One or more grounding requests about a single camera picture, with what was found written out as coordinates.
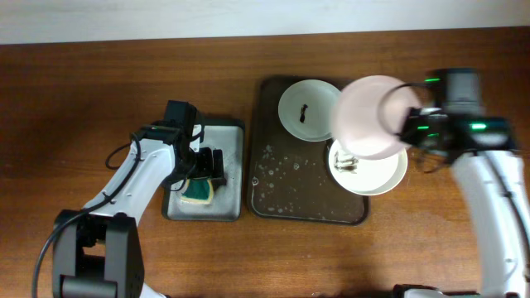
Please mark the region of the green and yellow sponge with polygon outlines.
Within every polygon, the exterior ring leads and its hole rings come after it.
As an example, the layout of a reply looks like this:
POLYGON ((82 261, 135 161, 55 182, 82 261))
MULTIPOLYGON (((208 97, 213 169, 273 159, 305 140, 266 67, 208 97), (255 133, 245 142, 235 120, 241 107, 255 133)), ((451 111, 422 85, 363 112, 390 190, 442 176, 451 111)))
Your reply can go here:
POLYGON ((181 200, 190 204, 210 204, 214 187, 210 179, 187 180, 181 200))

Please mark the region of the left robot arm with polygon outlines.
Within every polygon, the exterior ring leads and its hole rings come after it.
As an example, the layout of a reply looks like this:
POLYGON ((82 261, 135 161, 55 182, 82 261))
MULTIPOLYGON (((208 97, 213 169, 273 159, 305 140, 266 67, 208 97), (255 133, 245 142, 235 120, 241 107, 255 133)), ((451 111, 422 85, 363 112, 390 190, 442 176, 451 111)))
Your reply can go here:
POLYGON ((129 153, 108 184, 81 210, 63 210, 53 249, 55 297, 158 297, 145 282, 137 226, 160 186, 208 204, 224 184, 222 152, 195 149, 204 139, 197 109, 170 101, 163 119, 130 136, 129 153))

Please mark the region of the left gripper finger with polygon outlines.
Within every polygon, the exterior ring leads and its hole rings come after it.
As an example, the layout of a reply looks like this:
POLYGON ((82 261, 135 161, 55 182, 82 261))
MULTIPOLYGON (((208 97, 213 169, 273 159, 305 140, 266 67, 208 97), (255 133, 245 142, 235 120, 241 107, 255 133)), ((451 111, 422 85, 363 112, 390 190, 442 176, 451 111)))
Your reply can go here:
POLYGON ((213 150, 213 173, 211 177, 212 186, 226 185, 224 175, 224 157, 220 149, 213 150))
POLYGON ((198 153, 198 177, 210 178, 213 174, 213 153, 209 147, 203 147, 198 153))

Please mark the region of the white plate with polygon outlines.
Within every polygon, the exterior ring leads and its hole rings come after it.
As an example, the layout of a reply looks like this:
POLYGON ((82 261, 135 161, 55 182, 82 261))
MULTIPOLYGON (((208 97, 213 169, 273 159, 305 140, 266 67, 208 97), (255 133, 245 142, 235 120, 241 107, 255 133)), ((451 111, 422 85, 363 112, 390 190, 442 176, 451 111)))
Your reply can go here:
POLYGON ((381 195, 400 184, 408 168, 406 150, 382 160, 352 156, 338 141, 329 148, 327 164, 332 178, 345 190, 365 196, 381 195))
POLYGON ((371 75, 345 86, 331 112, 332 136, 355 157, 381 160, 410 146, 398 134, 421 102, 400 79, 371 75))
POLYGON ((294 137, 306 142, 331 138, 330 115, 340 96, 334 85, 318 79, 294 83, 282 94, 278 117, 294 137))

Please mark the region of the large brown serving tray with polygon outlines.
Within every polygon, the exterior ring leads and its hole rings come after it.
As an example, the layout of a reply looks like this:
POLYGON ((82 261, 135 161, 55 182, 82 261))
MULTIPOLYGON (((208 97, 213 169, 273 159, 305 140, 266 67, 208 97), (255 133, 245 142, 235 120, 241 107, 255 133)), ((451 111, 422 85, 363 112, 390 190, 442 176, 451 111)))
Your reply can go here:
POLYGON ((277 106, 282 94, 303 76, 273 75, 263 80, 250 132, 247 206, 268 219, 360 225, 370 199, 341 187, 332 177, 332 141, 306 142, 282 125, 277 106))

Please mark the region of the small black sponge tray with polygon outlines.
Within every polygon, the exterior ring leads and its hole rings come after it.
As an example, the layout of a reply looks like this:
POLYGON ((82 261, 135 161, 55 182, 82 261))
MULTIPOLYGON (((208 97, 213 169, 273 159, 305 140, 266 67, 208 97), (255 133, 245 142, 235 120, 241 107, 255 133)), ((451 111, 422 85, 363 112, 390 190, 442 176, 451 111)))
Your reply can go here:
POLYGON ((234 221, 239 218, 243 188, 244 124, 234 119, 206 119, 200 149, 220 149, 224 157, 226 185, 213 186, 210 204, 190 204, 181 200, 185 181, 164 189, 162 215, 169 220, 234 221))

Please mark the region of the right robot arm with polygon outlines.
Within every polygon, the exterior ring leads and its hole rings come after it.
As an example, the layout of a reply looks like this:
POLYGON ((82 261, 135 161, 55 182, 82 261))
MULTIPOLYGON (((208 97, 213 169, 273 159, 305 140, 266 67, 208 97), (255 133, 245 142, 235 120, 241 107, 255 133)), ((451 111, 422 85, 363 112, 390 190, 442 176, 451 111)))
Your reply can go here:
POLYGON ((442 157, 467 202, 478 240, 482 297, 529 295, 529 203, 509 121, 486 115, 476 70, 433 70, 430 108, 410 108, 401 141, 442 157))

